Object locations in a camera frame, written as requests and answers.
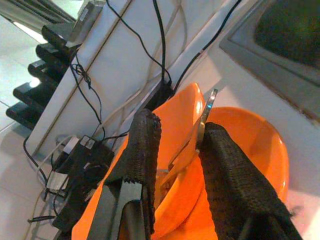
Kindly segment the white plug adapter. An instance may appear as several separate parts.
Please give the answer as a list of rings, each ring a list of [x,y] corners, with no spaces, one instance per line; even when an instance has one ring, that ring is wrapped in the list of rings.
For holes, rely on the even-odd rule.
[[[64,154],[69,155],[71,151],[74,149],[74,147],[77,145],[78,141],[79,138],[77,138],[76,136],[72,136],[70,140],[67,142],[67,144],[64,146],[62,152]]]

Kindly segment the silver metal bracket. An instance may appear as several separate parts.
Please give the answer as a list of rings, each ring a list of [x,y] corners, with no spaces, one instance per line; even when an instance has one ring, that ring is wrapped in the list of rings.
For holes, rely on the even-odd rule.
[[[106,0],[88,0],[86,2],[80,9],[66,47],[71,48],[84,42],[105,4]]]

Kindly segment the black charger box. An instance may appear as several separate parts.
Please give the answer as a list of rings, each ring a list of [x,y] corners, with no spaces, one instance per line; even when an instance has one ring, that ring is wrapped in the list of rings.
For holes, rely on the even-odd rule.
[[[64,189],[64,205],[53,221],[54,227],[63,233],[71,232],[114,156],[114,152],[103,143],[85,135],[75,144],[67,159],[56,165],[57,171],[66,174],[68,181]]]

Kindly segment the black stepped wall rack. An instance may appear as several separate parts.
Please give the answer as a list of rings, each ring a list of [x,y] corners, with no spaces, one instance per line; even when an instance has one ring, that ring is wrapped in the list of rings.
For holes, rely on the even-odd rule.
[[[39,83],[26,82],[13,90],[18,103],[9,107],[6,115],[30,130],[36,126],[70,66],[77,49],[67,46],[73,26],[73,23],[55,23],[42,27],[41,35],[47,42],[36,46],[39,59],[27,67],[28,73]]]

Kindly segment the large orange plastic bowl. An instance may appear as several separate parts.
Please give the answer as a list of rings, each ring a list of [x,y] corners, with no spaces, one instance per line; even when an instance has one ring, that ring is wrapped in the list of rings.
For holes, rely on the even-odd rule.
[[[269,180],[279,198],[285,200],[288,193],[289,157],[277,130],[263,117],[236,107],[217,107],[209,114],[208,121],[227,130],[231,139]],[[205,180],[190,215],[176,230],[160,240],[218,240],[207,200]]]

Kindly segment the silver metal spoon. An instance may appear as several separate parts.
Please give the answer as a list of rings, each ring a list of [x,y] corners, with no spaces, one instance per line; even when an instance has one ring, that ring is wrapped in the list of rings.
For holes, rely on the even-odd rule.
[[[202,112],[202,115],[199,119],[199,125],[197,129],[197,136],[196,136],[196,145],[195,148],[199,150],[202,145],[202,141],[204,139],[204,134],[205,134],[205,127],[206,127],[206,121],[208,119],[208,116],[213,108],[215,99],[217,97],[218,89],[214,88],[212,92],[210,93],[210,96],[208,100],[205,103],[204,110]]]

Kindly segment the small orange plastic bowl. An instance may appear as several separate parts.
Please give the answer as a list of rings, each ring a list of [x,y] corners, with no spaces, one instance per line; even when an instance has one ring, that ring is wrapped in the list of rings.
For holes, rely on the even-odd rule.
[[[187,219],[204,187],[198,155],[178,174],[169,174],[177,155],[190,140],[196,141],[204,105],[198,84],[192,83],[154,110],[161,120],[162,133],[157,157],[152,240],[166,237]]]

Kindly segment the stainless steel sink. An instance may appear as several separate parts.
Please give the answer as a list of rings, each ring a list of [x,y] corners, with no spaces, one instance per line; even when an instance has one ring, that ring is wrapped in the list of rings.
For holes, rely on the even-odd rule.
[[[257,0],[219,46],[301,114],[320,123],[320,0]]]

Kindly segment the silver metal fork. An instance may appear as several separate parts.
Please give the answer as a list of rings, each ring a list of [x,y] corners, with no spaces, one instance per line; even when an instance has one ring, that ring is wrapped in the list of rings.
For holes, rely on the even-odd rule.
[[[199,153],[196,141],[190,140],[173,161],[169,174],[176,175],[186,168]]]

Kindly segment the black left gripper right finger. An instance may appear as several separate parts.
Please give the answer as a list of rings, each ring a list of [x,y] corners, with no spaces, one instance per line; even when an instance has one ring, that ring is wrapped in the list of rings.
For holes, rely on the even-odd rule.
[[[276,190],[225,128],[206,123],[199,157],[218,240],[303,240]]]

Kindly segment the small black power adapter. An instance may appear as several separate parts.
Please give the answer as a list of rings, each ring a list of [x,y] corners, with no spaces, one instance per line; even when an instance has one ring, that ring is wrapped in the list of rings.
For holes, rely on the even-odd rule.
[[[172,81],[159,83],[151,94],[151,98],[147,100],[145,108],[153,111],[163,103],[165,103],[173,94]]]

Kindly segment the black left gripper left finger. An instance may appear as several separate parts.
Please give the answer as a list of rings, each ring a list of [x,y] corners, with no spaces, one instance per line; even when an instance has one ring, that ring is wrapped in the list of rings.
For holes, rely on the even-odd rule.
[[[161,120],[148,109],[134,115],[128,142],[102,185],[87,240],[151,240]]]

